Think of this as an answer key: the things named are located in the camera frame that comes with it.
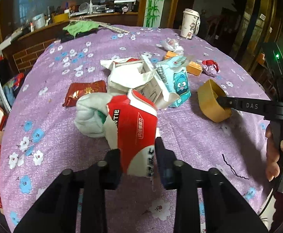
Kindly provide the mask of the person's right hand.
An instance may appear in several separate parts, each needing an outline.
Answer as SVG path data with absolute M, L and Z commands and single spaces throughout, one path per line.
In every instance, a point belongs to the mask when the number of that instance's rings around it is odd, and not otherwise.
M 273 140 L 273 134 L 270 124 L 266 128 L 266 138 L 267 138 L 266 178 L 270 182 L 274 178 L 277 178 L 280 174 L 280 167 L 278 165 L 278 162 L 280 158 L 280 151 L 283 152 L 283 140 L 280 143 L 280 147 L 276 146 Z

